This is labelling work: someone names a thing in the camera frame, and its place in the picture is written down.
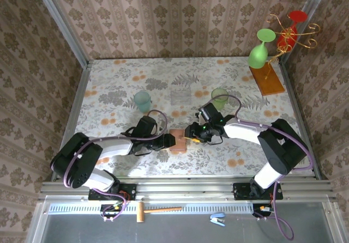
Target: green wine glass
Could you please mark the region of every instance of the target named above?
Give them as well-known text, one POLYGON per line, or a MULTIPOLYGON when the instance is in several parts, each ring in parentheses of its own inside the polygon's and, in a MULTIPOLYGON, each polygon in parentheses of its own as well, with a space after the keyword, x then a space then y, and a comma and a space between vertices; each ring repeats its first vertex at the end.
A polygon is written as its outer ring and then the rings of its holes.
POLYGON ((260 69, 266 63, 268 50, 264 43, 275 40, 276 35, 271 29, 260 29, 257 32, 257 37, 262 41, 262 43, 252 49, 248 60, 249 66, 254 69, 260 69))

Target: wooden base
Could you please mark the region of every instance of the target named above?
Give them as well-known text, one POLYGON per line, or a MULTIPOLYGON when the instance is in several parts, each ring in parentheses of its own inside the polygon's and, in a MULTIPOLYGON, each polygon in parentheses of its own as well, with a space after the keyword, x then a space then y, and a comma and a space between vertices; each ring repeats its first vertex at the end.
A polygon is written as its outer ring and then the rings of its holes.
POLYGON ((267 62, 260 69, 250 67, 250 70, 263 96, 285 92, 272 66, 270 66, 269 72, 269 65, 267 62))

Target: hammer head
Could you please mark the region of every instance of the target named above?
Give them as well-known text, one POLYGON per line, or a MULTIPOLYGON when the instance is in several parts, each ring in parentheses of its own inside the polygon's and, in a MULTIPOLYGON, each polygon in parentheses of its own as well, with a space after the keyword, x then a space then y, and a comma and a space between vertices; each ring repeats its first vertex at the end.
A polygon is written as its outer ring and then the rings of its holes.
POLYGON ((137 223, 144 222, 144 202, 138 202, 137 204, 137 223))

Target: hammer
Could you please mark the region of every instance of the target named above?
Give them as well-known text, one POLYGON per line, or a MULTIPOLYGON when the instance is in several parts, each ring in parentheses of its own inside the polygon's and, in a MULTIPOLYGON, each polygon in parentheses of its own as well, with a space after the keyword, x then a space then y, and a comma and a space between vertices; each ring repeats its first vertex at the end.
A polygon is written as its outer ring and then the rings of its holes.
POLYGON ((181 206, 174 208, 163 208, 163 209, 147 209, 144 210, 144 202, 138 202, 137 204, 137 223, 144 222, 145 213, 157 213, 157 212, 166 212, 166 211, 177 211, 182 210, 181 206))

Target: floral tablecloth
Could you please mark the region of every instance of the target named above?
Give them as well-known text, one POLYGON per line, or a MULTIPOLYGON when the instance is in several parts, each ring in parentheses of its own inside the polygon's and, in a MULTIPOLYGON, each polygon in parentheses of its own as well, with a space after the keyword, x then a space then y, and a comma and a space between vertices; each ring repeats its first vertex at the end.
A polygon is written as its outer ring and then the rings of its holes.
MULTIPOLYGON (((284 84, 279 66, 275 63, 273 68, 284 84)), ((263 97, 250 73, 247 57, 95 60, 76 132, 104 137, 135 126, 143 116, 133 102, 133 95, 140 90, 150 93, 152 108, 166 113, 168 129, 183 129, 197 120, 197 109, 217 87, 241 99, 240 118, 265 124, 282 118, 299 132, 287 92, 263 97)), ((230 99, 222 114, 234 114, 236 109, 237 102, 230 99)), ((161 115, 151 116, 161 121, 161 115)), ((119 177, 252 176, 266 162, 259 145, 224 139, 223 144, 215 146, 190 142, 184 154, 162 150, 141 157, 115 156, 100 160, 98 167, 119 177)), ((304 159, 299 166, 308 164, 304 159)), ((312 175, 312 171, 298 174, 312 175)))

